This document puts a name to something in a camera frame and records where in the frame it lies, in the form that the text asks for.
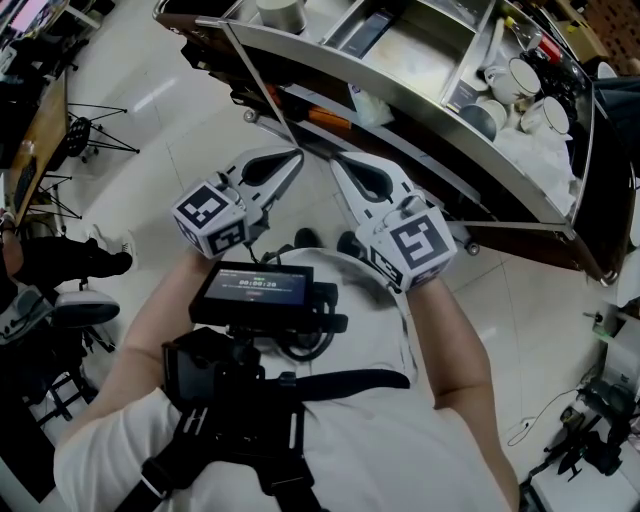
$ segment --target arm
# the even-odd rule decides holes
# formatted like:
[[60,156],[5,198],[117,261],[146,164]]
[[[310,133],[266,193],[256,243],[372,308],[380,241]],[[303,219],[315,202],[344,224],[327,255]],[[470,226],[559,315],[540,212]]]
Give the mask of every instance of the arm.
[[189,249],[162,280],[131,324],[100,393],[67,428],[58,448],[86,424],[123,409],[163,384],[162,344],[193,329],[188,307],[214,263]]
[[0,217],[2,217],[2,257],[4,265],[7,269],[7,275],[13,277],[22,268],[24,264],[24,255],[22,254],[22,245],[20,240],[12,231],[15,229],[13,215],[0,208]]
[[453,409],[464,419],[509,505],[518,510],[518,482],[500,446],[491,366],[480,338],[440,279],[407,298],[436,409]]

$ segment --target black harness strap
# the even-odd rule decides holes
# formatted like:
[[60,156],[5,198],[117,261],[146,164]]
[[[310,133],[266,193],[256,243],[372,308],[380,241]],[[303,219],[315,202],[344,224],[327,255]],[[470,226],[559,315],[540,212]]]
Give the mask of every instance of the black harness strap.
[[[301,379],[293,374],[283,374],[279,379],[265,381],[264,385],[267,389],[285,391],[287,399],[297,403],[337,400],[374,388],[408,389],[410,386],[407,377],[389,370],[353,370]],[[173,440],[157,457],[143,464],[142,481],[118,507],[118,512],[152,512],[175,489],[190,487],[211,462],[224,460],[210,453],[202,437],[198,436],[209,413],[214,414],[208,408],[200,408],[189,415],[183,414]],[[268,474],[268,494],[276,498],[282,512],[324,510],[311,489],[313,476],[304,457],[278,460],[276,467],[273,464],[252,467],[258,473],[261,485]]]

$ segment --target white cup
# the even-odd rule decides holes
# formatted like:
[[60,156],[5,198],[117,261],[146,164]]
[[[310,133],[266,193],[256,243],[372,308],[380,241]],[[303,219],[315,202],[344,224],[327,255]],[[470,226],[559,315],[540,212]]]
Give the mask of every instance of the white cup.
[[496,130],[500,131],[507,122],[507,111],[502,104],[496,100],[480,99],[476,102],[481,109],[485,110],[496,123]]
[[528,134],[536,133],[546,126],[559,135],[566,135],[569,131],[569,118],[560,102],[547,96],[534,103],[520,120],[522,131]]
[[506,67],[488,67],[484,72],[484,79],[491,87],[495,98],[504,105],[530,98],[540,91],[538,75],[522,59],[511,59]]

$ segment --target white t-shirt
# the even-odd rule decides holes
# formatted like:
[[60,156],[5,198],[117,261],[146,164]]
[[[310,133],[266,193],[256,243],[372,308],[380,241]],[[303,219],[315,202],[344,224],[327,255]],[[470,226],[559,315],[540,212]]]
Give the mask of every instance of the white t-shirt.
[[[372,389],[306,403],[304,454],[313,491],[330,512],[502,511],[507,502],[464,421],[435,411],[418,372],[401,305],[366,265],[328,251],[293,251],[287,264],[313,266],[315,280],[339,286],[337,312],[349,317],[311,363],[263,352],[267,378],[362,368],[405,374],[409,390]],[[55,480],[72,510],[116,509],[140,481],[143,462],[171,441],[180,413],[156,389],[81,429],[56,452]],[[254,470],[214,462],[191,488],[175,492],[158,511],[278,512]]]

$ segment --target white tile floor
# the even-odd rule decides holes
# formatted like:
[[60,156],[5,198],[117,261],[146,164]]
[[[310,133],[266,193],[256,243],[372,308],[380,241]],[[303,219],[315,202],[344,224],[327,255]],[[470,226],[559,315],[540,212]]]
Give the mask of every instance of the white tile floor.
[[[63,201],[84,216],[68,223],[71,238],[95,223],[115,243],[126,230],[137,241],[138,271],[91,282],[122,306],[108,326],[116,340],[185,246],[169,213],[184,187],[243,150],[282,144],[244,123],[243,109],[231,103],[227,86],[190,68],[179,53],[182,38],[152,19],[154,3],[120,0],[81,53],[80,70],[70,75],[70,101],[129,109],[103,125],[142,149],[139,155],[103,150],[87,165],[68,159],[61,171],[74,176],[61,188]],[[271,218],[274,228],[256,244],[258,254],[291,242],[301,227],[315,228],[327,246],[335,246],[353,225],[326,163],[312,156]],[[248,259],[244,248],[228,257]],[[523,479],[573,396],[549,408],[524,442],[509,448],[506,441],[523,417],[537,415],[557,394],[575,387],[590,366],[596,344],[591,320],[582,313],[597,310],[599,301],[580,274],[486,248],[476,257],[462,251],[445,280],[489,352],[500,434]],[[91,359],[88,366],[101,380],[109,360],[99,351]],[[54,438],[64,426],[60,422],[47,427]],[[64,510],[55,492],[38,507],[2,466],[0,495],[15,510]]]

